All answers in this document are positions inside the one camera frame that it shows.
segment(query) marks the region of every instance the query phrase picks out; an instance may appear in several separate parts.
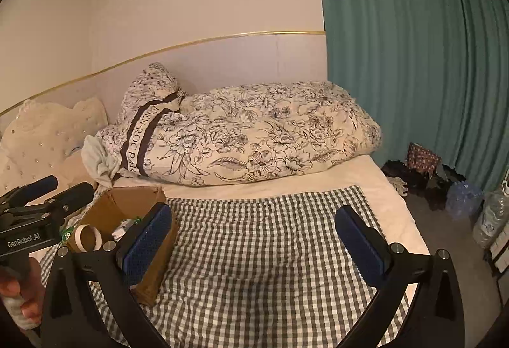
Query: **floor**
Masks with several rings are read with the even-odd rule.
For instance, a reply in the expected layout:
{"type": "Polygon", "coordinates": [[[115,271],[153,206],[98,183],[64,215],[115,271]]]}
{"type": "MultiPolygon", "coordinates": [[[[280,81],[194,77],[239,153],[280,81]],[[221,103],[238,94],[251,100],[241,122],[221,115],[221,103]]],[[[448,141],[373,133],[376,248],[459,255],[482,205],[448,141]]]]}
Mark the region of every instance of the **floor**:
{"type": "Polygon", "coordinates": [[[483,251],[472,238],[469,220],[453,221],[445,211],[432,212],[423,197],[406,197],[430,253],[449,251],[460,284],[465,314],[465,347],[474,348],[500,313],[500,297],[483,251]]]}

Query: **pile of clothes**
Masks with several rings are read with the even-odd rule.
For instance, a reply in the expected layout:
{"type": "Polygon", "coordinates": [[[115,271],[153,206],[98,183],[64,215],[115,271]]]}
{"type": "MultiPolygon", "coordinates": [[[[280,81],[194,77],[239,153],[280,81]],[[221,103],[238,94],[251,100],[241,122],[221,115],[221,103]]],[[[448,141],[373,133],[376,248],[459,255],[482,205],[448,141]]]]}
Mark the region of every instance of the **pile of clothes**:
{"type": "Polygon", "coordinates": [[[424,197],[433,211],[444,210],[449,188],[465,181],[438,155],[416,143],[410,143],[406,163],[387,161],[382,171],[401,196],[408,191],[424,197]]]}

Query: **checkered fabric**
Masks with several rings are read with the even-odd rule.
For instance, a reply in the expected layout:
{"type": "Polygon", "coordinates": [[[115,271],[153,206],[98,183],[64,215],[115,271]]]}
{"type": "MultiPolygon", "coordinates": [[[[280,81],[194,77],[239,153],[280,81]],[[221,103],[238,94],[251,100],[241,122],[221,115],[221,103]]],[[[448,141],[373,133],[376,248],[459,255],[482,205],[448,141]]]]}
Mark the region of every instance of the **checkered fabric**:
{"type": "MultiPolygon", "coordinates": [[[[174,348],[335,347],[375,294],[334,226],[336,209],[348,204],[381,231],[357,186],[168,203],[179,234],[156,305],[143,310],[174,348]]],[[[42,263],[45,280],[51,260],[42,263]]],[[[125,344],[101,290],[91,287],[111,336],[125,344]]],[[[395,337],[407,309],[404,298],[382,342],[395,337]]]]}

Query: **floral comforter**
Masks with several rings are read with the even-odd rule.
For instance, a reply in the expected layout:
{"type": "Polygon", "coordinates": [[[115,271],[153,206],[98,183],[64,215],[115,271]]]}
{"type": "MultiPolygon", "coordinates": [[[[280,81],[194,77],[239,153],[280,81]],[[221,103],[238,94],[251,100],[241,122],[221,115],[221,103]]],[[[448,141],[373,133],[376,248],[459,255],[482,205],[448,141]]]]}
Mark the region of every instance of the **floral comforter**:
{"type": "Polygon", "coordinates": [[[128,171],[189,185],[247,183],[323,171],[381,142],[378,124],[330,82],[241,85],[182,101],[174,82],[151,64],[126,93],[119,122],[98,133],[128,171]]]}

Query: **white headboard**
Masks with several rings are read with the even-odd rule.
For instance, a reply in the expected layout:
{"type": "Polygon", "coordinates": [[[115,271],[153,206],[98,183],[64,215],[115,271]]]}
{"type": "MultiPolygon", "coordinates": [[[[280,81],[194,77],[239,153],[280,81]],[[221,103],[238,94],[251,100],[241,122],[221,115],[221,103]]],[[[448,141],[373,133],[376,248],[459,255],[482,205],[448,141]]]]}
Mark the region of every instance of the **white headboard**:
{"type": "MultiPolygon", "coordinates": [[[[327,80],[323,33],[263,33],[206,40],[141,56],[34,99],[72,107],[96,96],[103,102],[109,122],[114,122],[129,84],[155,61],[174,73],[189,94],[229,85],[327,80]]],[[[0,116],[0,132],[16,112],[14,108],[0,116]]]]}

